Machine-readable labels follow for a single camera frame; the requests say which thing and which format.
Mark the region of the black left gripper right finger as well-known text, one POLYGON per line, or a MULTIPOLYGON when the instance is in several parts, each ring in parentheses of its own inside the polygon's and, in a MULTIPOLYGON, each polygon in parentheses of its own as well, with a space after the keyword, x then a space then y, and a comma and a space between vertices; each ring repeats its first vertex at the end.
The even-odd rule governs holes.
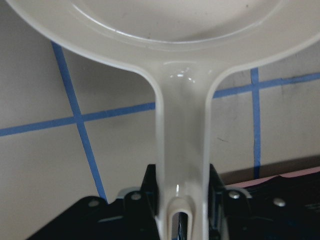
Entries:
POLYGON ((209 170, 210 240, 318 240, 320 200, 301 197, 253 197, 243 188, 224 185, 209 170))

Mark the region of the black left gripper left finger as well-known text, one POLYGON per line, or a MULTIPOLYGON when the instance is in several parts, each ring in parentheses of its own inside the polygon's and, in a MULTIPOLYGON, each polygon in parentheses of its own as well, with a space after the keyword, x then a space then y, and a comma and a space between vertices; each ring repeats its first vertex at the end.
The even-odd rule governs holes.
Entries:
POLYGON ((63 211, 31 240, 158 240, 160 238, 156 166, 146 168, 141 187, 128 190, 112 203, 87 196, 63 211))

